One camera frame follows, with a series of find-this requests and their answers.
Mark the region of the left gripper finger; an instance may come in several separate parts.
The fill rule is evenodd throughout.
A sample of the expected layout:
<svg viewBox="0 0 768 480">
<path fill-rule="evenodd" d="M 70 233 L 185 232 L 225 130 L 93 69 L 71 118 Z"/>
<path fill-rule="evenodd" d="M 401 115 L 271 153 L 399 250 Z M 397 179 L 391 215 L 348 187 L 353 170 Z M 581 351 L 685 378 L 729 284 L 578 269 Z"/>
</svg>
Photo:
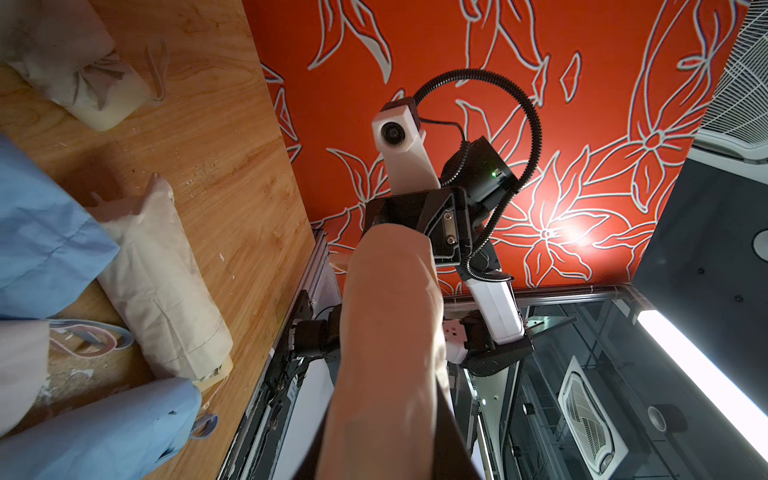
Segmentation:
<svg viewBox="0 0 768 480">
<path fill-rule="evenodd" d="M 480 476 L 464 448 L 455 417 L 440 385 L 436 383 L 436 414 L 431 478 L 470 480 Z"/>
</svg>

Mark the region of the beige umbrella back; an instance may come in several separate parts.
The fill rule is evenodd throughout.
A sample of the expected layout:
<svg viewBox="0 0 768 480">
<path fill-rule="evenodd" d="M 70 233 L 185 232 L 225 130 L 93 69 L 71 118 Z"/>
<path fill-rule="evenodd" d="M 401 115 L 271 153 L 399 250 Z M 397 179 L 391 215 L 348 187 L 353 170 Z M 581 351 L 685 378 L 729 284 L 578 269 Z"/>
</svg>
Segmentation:
<svg viewBox="0 0 768 480">
<path fill-rule="evenodd" d="M 448 388 L 442 320 L 428 237 L 372 227 L 348 265 L 317 478 L 431 477 L 437 403 Z"/>
</svg>

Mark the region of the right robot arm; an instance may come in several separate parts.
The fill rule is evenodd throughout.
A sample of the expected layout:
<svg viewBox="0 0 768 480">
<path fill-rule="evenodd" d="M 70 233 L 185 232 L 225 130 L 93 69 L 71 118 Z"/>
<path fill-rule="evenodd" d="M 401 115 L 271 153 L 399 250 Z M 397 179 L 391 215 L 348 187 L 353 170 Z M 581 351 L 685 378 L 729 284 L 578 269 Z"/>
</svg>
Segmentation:
<svg viewBox="0 0 768 480">
<path fill-rule="evenodd" d="M 512 173 L 484 137 L 463 138 L 443 170 L 435 171 L 424 146 L 422 127 L 428 120 L 418 107 L 430 93 L 461 81 L 495 86 L 521 107 L 531 136 L 521 175 Z M 503 75 L 455 69 L 430 79 L 414 95 L 385 104 L 372 130 L 390 193 L 366 204 L 363 228 L 392 223 L 425 235 L 435 264 L 454 268 L 475 301 L 475 313 L 448 328 L 449 362 L 489 377 L 523 360 L 533 345 L 515 302 L 512 278 L 502 271 L 491 236 L 540 160 L 543 131 L 532 101 Z"/>
</svg>

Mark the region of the blue umbrella back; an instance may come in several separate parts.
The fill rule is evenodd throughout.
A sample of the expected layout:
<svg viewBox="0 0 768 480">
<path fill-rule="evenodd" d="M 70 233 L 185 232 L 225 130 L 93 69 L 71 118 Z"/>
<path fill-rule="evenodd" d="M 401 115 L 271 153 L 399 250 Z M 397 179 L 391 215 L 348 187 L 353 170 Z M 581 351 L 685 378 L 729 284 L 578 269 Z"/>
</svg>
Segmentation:
<svg viewBox="0 0 768 480">
<path fill-rule="evenodd" d="M 47 319 L 73 304 L 119 246 L 11 140 L 1 137 L 1 318 Z"/>
</svg>

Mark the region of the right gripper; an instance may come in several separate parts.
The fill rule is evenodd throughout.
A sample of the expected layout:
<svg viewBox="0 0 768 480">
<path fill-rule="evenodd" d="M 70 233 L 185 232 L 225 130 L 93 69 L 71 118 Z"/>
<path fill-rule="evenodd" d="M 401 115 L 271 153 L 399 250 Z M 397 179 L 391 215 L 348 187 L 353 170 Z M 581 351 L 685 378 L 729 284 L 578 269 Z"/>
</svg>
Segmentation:
<svg viewBox="0 0 768 480">
<path fill-rule="evenodd" d="M 396 224 L 427 236 L 436 264 L 461 264 L 473 249 L 466 191 L 446 187 L 371 200 L 363 234 L 379 224 Z"/>
</svg>

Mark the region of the beige umbrella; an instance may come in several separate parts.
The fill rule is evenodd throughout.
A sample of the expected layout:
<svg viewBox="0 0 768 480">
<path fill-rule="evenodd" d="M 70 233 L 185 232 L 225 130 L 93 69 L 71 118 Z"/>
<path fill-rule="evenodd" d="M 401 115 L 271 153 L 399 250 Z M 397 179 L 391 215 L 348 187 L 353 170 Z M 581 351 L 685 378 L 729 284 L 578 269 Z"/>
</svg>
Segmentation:
<svg viewBox="0 0 768 480">
<path fill-rule="evenodd" d="M 49 101 L 95 131 L 109 130 L 166 97 L 169 55 L 145 49 L 150 86 L 115 49 L 88 1 L 3 1 L 1 62 Z"/>
<path fill-rule="evenodd" d="M 90 214 L 119 251 L 98 282 L 158 378 L 186 378 L 202 392 L 233 369 L 233 339 L 202 278 L 170 184 L 150 177 L 137 196 Z"/>
<path fill-rule="evenodd" d="M 437 403 L 448 388 L 442 320 L 428 237 L 372 227 L 348 265 L 317 478 L 431 477 Z"/>
</svg>

